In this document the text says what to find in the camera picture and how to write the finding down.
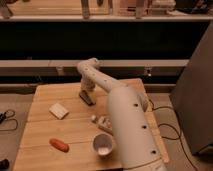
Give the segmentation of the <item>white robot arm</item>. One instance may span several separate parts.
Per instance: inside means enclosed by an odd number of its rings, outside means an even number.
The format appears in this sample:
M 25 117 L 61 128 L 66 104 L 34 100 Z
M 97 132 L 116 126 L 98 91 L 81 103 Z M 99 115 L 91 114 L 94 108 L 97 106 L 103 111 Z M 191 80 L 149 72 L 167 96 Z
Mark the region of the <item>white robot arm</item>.
M 107 111 L 123 171 L 167 171 L 145 112 L 148 99 L 132 86 L 99 71 L 96 58 L 77 64 L 82 98 L 91 98 L 95 85 L 108 93 Z

